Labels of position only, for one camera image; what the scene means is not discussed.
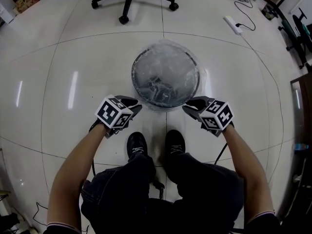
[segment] striped cuff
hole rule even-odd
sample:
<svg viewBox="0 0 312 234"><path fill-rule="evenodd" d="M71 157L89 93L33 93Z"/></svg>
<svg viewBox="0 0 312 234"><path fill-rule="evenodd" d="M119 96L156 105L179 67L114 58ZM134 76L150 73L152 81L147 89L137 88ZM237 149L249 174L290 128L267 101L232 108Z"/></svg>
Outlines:
<svg viewBox="0 0 312 234"><path fill-rule="evenodd" d="M51 222L51 223L48 223L47 228L50 227L50 226L65 227L65 228L71 229L71 230L76 231L77 233L81 234L81 230L78 230L77 228L75 228L75 227L73 227L71 225L68 225L68 224L59 223L59 222Z"/></svg>
<svg viewBox="0 0 312 234"><path fill-rule="evenodd" d="M275 215L275 212L271 212L271 211L266 211L266 212L262 212L262 213L259 213L257 214L256 216L252 217L246 225L248 225L251 221L255 220L257 217L260 217L260 216L263 216L263 215L266 215L266 214L273 214Z"/></svg>

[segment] tile floor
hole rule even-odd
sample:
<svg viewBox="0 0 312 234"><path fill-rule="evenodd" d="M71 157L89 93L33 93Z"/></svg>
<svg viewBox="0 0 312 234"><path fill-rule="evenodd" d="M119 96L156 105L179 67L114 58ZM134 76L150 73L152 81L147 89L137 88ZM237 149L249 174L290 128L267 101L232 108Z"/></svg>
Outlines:
<svg viewBox="0 0 312 234"><path fill-rule="evenodd" d="M203 95L230 102L237 131L259 158L268 180L272 177L270 187L278 210L294 138L289 81L302 75L285 49L278 21L266 20L260 5L253 2L253 9L243 10L257 28L253 32L244 29L241 37L223 20L231 15L250 25L234 6L235 0L176 1L180 8L171 12L166 1L134 0L130 22L123 26L118 17L124 0L103 1L97 10L92 9L91 0L41 0L0 29L2 154L16 196L13 203L41 232L45 227L32 220L36 202L48 205L56 172L94 122L102 99L107 94L133 96L133 61L141 49L163 38L197 56L207 71ZM70 105L74 74L76 91ZM183 133L187 151L202 162L214 162L225 143L222 136L201 130L181 108L169 113L143 108L128 129L101 143L96 171L124 165L127 137L141 131L157 176L166 184L165 198L178 199L176 185L158 161L166 129L172 128ZM228 149L218 164L234 169ZM150 197L157 196L151 186ZM238 227L243 225L242 216ZM46 209L40 207L36 219L45 223ZM85 230L88 221L82 222Z"/></svg>

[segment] chair wheel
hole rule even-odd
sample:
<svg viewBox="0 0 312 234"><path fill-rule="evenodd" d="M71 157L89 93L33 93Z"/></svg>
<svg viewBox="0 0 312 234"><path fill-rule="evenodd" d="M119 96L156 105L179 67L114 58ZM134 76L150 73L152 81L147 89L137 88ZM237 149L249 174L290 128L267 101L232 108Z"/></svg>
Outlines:
<svg viewBox="0 0 312 234"><path fill-rule="evenodd" d="M169 6L169 9L171 9L172 11L176 11L179 8L179 5L177 3L172 3Z"/></svg>
<svg viewBox="0 0 312 234"><path fill-rule="evenodd" d="M129 21L129 18L122 16L119 18L119 21L121 24L125 25Z"/></svg>
<svg viewBox="0 0 312 234"><path fill-rule="evenodd" d="M94 8L94 9L98 8L98 3L97 2L93 2L92 3L92 8Z"/></svg>

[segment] wrist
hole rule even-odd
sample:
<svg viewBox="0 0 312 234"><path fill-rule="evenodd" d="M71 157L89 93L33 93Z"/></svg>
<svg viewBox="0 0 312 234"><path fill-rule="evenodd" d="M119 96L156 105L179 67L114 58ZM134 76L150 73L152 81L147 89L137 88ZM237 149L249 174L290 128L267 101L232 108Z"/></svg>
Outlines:
<svg viewBox="0 0 312 234"><path fill-rule="evenodd" d="M229 132L229 131L232 131L234 129L234 124L233 122L230 122L229 125L227 125L227 127L222 131L222 133L226 133L226 132Z"/></svg>
<svg viewBox="0 0 312 234"><path fill-rule="evenodd" d="M103 132L104 135L107 132L107 129L106 129L106 126L104 125L104 123L99 123L98 125L96 125L94 127L94 130L97 132Z"/></svg>

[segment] thigh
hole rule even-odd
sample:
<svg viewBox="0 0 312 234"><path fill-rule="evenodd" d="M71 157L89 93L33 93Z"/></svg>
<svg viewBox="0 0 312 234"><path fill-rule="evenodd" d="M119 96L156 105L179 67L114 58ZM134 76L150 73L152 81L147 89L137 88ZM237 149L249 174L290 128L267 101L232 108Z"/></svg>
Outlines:
<svg viewBox="0 0 312 234"><path fill-rule="evenodd" d="M117 218L135 219L146 215L149 184L155 176L150 157L138 154L123 167L107 169L92 182L84 183L81 212L100 229Z"/></svg>
<svg viewBox="0 0 312 234"><path fill-rule="evenodd" d="M173 156L166 164L168 177L183 199L175 203L177 214L214 219L231 225L244 204L243 180L227 168L205 164L190 154Z"/></svg>

